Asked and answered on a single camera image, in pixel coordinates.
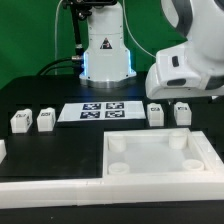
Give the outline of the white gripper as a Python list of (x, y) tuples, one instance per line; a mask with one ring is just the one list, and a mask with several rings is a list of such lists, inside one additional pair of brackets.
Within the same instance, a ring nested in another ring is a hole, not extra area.
[(145, 81), (150, 99), (190, 98), (224, 95), (224, 77), (203, 77), (187, 63), (187, 44), (160, 50)]

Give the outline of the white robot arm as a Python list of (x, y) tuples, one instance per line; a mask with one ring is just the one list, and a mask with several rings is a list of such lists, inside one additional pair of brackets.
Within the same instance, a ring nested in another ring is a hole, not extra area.
[[(160, 0), (171, 26), (186, 42), (160, 50), (145, 81), (150, 99), (224, 95), (224, 0)], [(80, 81), (114, 88), (136, 76), (124, 45), (122, 6), (94, 9)]]

